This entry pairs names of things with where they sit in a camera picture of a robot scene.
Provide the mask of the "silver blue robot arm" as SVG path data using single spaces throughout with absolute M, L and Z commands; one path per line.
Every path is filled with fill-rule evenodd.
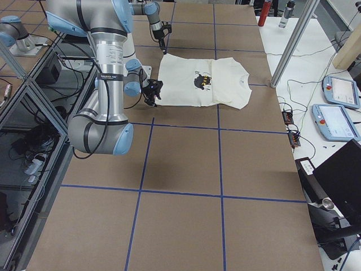
M 144 15 L 148 19 L 149 31 L 153 42 L 158 43 L 164 55 L 167 54 L 165 38 L 172 33 L 171 23 L 160 19 L 160 5 L 153 1 L 130 2 L 133 15 Z
M 165 51 L 164 32 L 171 25 L 159 17 L 157 2 L 49 1 L 46 14 L 54 30 L 87 37 L 98 69 L 96 89 L 84 107 L 69 122 L 68 137 L 73 147 L 88 154 L 126 154 L 134 128 L 124 114 L 124 95 L 144 94 L 155 105 L 162 82 L 150 79 L 134 56 L 133 16 L 145 15 Z

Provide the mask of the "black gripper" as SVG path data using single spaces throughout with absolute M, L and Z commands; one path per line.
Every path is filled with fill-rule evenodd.
M 155 40 L 159 43 L 159 47 L 164 55 L 167 54 L 167 48 L 165 46 L 165 37 L 172 32 L 172 26 L 168 22 L 158 22 L 152 25 L 152 32 Z
M 156 99 L 161 100 L 160 93 L 163 87 L 163 82 L 160 80 L 149 79 L 149 84 L 142 87 L 142 94 L 144 96 L 144 102 L 151 104 L 153 107 L 157 107 Z

